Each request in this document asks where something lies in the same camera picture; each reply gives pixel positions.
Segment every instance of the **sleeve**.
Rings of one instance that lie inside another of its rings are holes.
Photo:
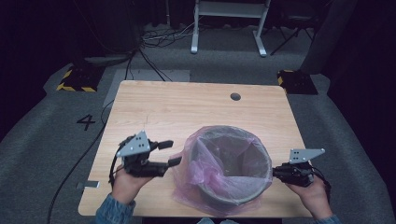
[[[315,220],[313,224],[341,224],[341,221],[336,215],[332,215],[331,217]]]
[[[125,205],[108,194],[96,211],[95,224],[128,224],[132,218],[136,202]]]

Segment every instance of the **black curtain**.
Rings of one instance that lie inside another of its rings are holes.
[[[0,6],[0,141],[46,93],[50,75],[67,64],[45,2]]]
[[[360,0],[322,71],[331,81],[328,95],[387,184],[393,211],[396,208],[395,12],[395,1]]]

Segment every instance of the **white table leg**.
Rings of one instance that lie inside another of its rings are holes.
[[[265,8],[262,11],[262,17],[260,18],[259,30],[253,31],[254,39],[256,40],[257,48],[259,49],[259,53],[262,57],[267,56],[267,52],[265,51],[264,45],[262,44],[262,27],[264,26],[265,18],[267,17],[268,8],[270,6],[271,0],[265,1]]]
[[[194,31],[192,34],[191,53],[195,54],[198,52],[198,22],[199,22],[199,0],[195,0],[194,10]]]

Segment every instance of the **printed number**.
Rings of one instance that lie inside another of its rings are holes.
[[[92,121],[92,115],[89,114],[89,115],[85,116],[84,118],[79,119],[79,120],[77,121],[77,123],[85,124],[85,129],[84,129],[84,131],[87,131],[87,130],[88,130],[88,127],[90,126],[90,124],[95,123],[95,121]]]

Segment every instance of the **pink plastic bag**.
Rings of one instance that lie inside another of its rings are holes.
[[[252,133],[208,126],[191,135],[180,165],[173,167],[174,199],[216,217],[258,208],[272,184],[271,159]]]

